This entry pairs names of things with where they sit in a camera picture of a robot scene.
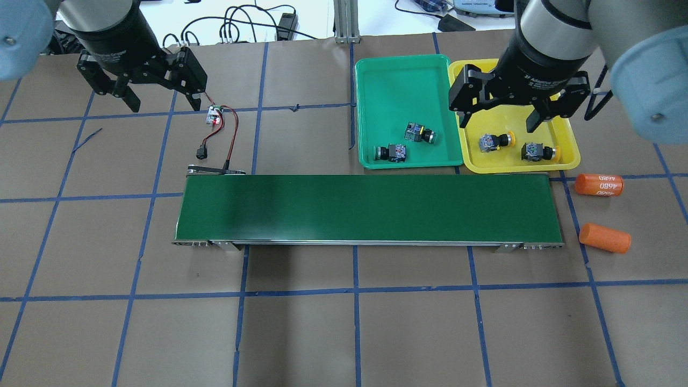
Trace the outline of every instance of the yellow tray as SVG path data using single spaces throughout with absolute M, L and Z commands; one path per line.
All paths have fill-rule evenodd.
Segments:
M 466 64 L 474 64 L 483 72 L 492 70 L 497 59 L 475 59 L 456 61 L 449 66 L 449 82 L 453 83 Z M 567 118 L 555 117 L 542 123 L 533 133 L 526 132 L 526 118 L 533 111 L 532 106 L 500 105 L 490 110 L 475 113 L 465 128 L 459 127 L 459 138 L 464 155 L 464 164 L 477 174 L 502 174 L 508 172 L 558 171 L 574 169 L 581 162 L 581 154 Z M 513 132 L 516 144 L 490 153 L 482 153 L 478 140 L 485 133 L 504 134 Z M 558 146 L 561 157 L 558 161 L 539 162 L 521 160 L 524 143 L 543 143 L 548 147 Z

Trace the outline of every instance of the conveyor belt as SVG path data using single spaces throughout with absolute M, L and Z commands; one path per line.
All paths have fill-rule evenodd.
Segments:
M 173 243 L 563 245 L 547 175 L 189 175 Z

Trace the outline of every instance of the metal post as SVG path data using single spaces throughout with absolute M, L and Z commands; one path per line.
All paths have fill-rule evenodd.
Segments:
M 334 0 L 334 32 L 337 43 L 360 43 L 358 0 Z

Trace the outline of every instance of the orange cylinder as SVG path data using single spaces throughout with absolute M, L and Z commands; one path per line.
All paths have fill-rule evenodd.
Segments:
M 628 248 L 631 247 L 630 234 L 594 223 L 585 223 L 581 227 L 578 241 L 588 246 L 619 254 L 626 254 Z
M 579 174 L 574 187 L 579 195 L 619 196 L 623 179 L 616 175 Z

